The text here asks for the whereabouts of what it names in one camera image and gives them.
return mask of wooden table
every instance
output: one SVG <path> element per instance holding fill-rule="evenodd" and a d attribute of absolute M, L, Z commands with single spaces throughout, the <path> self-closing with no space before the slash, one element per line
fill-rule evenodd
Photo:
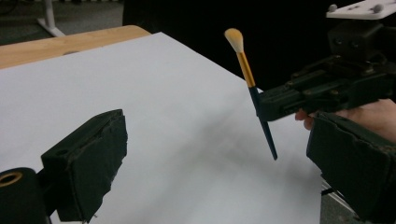
<path fill-rule="evenodd" d="M 129 25 L 5 45 L 0 47 L 0 69 L 99 48 L 145 35 L 150 35 L 150 33 L 138 26 Z"/>

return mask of screw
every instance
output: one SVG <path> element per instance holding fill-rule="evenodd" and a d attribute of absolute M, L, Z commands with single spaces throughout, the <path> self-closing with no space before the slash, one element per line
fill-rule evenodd
<path fill-rule="evenodd" d="M 374 13 L 379 13 L 379 12 L 381 12 L 383 9 L 384 9 L 384 5 L 382 5 L 382 4 L 377 4 L 377 5 L 375 5 L 375 6 L 372 8 L 372 10 L 373 10 Z"/>
<path fill-rule="evenodd" d="M 337 5 L 332 4 L 329 6 L 329 12 L 334 12 L 335 10 L 337 10 Z"/>
<path fill-rule="evenodd" d="M 342 45 L 343 40 L 339 37 L 336 37 L 332 42 L 334 42 L 335 45 Z"/>
<path fill-rule="evenodd" d="M 357 49 L 359 47 L 359 43 L 356 41 L 351 41 L 349 43 L 350 47 L 352 47 L 353 49 Z"/>

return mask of brush bristles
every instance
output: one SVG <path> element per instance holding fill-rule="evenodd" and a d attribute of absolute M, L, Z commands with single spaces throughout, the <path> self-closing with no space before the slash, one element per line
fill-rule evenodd
<path fill-rule="evenodd" d="M 224 32 L 228 42 L 230 42 L 233 50 L 237 53 L 244 52 L 244 37 L 237 29 L 230 28 Z"/>

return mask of floor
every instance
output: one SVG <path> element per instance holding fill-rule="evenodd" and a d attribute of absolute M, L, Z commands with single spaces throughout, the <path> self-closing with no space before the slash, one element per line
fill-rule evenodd
<path fill-rule="evenodd" d="M 122 8 L 122 2 L 117 0 L 83 0 L 79 4 L 70 0 L 53 2 L 55 24 L 65 35 L 119 27 Z M 0 0 L 0 45 L 51 38 L 36 21 L 43 15 L 41 1 Z M 330 196 L 322 197 L 320 224 L 359 223 L 362 222 L 340 203 Z"/>

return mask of mounting plate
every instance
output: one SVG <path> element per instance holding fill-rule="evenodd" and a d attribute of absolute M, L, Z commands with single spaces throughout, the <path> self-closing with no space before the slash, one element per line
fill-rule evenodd
<path fill-rule="evenodd" d="M 383 19 L 394 12 L 396 12 L 394 0 L 366 0 L 340 8 L 331 5 L 326 17 L 373 21 Z"/>

